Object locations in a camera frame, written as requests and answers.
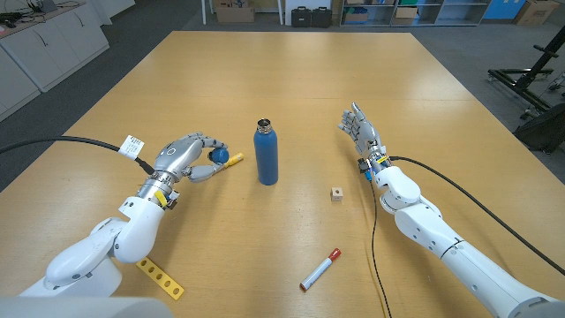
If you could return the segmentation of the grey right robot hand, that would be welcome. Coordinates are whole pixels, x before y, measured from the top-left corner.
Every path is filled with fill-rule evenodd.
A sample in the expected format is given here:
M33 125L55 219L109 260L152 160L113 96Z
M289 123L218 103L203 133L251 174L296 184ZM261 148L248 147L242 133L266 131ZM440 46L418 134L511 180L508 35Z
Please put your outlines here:
M351 104L351 110L343 112L343 119L338 128L350 136L356 150L364 158L385 153L386 148L381 143L379 133L355 102Z

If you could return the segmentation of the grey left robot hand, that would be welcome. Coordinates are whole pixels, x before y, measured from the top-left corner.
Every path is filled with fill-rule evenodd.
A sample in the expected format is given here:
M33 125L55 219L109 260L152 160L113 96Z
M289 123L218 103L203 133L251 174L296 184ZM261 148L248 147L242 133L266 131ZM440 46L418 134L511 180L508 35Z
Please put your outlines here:
M193 183L203 182L219 172L223 163L213 162L209 165L194 165L200 158L204 148L227 150L228 145L222 141L206 136L203 132L192 132L165 146L155 158L154 170L168 173L175 182L187 177Z

